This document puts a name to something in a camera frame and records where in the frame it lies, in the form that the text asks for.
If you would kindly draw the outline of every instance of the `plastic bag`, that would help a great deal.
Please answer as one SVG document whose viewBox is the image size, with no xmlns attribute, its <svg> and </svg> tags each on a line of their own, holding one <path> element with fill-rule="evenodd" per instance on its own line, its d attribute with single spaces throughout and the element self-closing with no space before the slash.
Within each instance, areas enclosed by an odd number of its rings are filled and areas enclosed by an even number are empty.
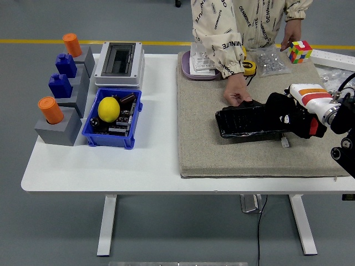
<svg viewBox="0 0 355 266">
<path fill-rule="evenodd" d="M 340 85 L 342 85 L 342 83 L 351 74 L 354 73 L 352 71 L 331 68 L 329 66 L 317 65 L 316 67 L 317 67 L 318 74 L 323 81 L 325 89 L 330 93 L 337 91 Z M 355 81 L 351 80 L 346 84 L 345 89 L 342 91 L 340 98 L 343 98 L 347 93 L 350 93 L 353 96 L 354 91 L 355 91 Z"/>
<path fill-rule="evenodd" d="M 289 74 L 289 69 L 285 62 L 278 56 L 279 50 L 275 45 L 266 48 L 255 49 L 257 73 L 260 78 L 265 76 Z"/>
</svg>

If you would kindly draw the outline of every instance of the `orange cylinder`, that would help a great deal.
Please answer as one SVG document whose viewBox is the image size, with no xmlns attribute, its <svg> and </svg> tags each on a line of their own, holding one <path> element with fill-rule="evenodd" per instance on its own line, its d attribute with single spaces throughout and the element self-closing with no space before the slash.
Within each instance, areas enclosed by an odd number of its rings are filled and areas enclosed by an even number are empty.
<svg viewBox="0 0 355 266">
<path fill-rule="evenodd" d="M 71 54 L 72 57 L 78 57 L 83 53 L 76 34 L 68 33 L 64 35 L 63 41 L 67 47 L 68 54 Z"/>
<path fill-rule="evenodd" d="M 53 97 L 44 97 L 39 100 L 38 107 L 44 114 L 48 123 L 55 125 L 64 119 L 64 114 Z"/>
</svg>

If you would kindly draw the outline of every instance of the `blue bin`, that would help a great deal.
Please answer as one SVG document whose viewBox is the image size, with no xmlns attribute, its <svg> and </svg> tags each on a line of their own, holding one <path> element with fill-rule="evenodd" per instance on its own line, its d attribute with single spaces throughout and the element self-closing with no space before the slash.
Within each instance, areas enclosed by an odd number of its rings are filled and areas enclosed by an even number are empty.
<svg viewBox="0 0 355 266">
<path fill-rule="evenodd" d="M 93 130 L 93 127 L 90 124 L 90 119 L 98 116 L 98 107 L 101 100 L 105 97 L 117 96 L 123 98 L 129 94 L 133 93 L 136 96 L 136 107 L 133 112 L 131 128 L 129 130 L 128 136 L 115 136 L 115 135 L 103 135 L 96 134 Z M 140 90 L 131 90 L 125 88 L 105 88 L 100 87 L 96 94 L 96 98 L 93 104 L 93 107 L 90 110 L 90 114 L 87 118 L 87 121 L 84 125 L 84 129 L 82 131 L 83 136 L 88 139 L 88 145 L 91 147 L 95 146 L 114 146 L 114 147 L 123 147 L 127 150 L 133 149 L 134 146 L 134 131 L 137 125 L 137 120 L 139 113 L 143 108 L 143 104 L 140 102 L 141 91 Z"/>
</svg>

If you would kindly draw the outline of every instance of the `table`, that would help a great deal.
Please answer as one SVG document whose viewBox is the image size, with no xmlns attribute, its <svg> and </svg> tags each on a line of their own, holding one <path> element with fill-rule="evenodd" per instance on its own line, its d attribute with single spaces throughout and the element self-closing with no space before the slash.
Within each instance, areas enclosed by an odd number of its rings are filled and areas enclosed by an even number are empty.
<svg viewBox="0 0 355 266">
<path fill-rule="evenodd" d="M 109 255 L 117 195 L 138 194 L 282 194 L 290 195 L 305 254 L 317 254 L 303 194 L 355 193 L 352 177 L 191 178 L 182 179 L 178 159 L 177 55 L 146 54 L 143 103 L 132 150 L 89 147 L 79 134 L 75 145 L 34 145 L 21 186 L 29 193 L 105 195 L 98 255 Z M 94 101 L 92 79 L 84 117 Z"/>
</svg>

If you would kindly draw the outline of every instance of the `person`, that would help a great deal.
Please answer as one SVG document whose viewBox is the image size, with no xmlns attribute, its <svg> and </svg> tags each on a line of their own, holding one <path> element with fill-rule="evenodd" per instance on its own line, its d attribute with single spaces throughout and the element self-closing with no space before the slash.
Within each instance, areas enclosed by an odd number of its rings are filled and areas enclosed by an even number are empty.
<svg viewBox="0 0 355 266">
<path fill-rule="evenodd" d="M 224 98 L 233 106 L 251 101 L 243 76 L 246 50 L 275 43 L 283 13 L 281 51 L 301 39 L 301 21 L 313 0 L 191 0 L 192 34 L 227 79 Z"/>
</svg>

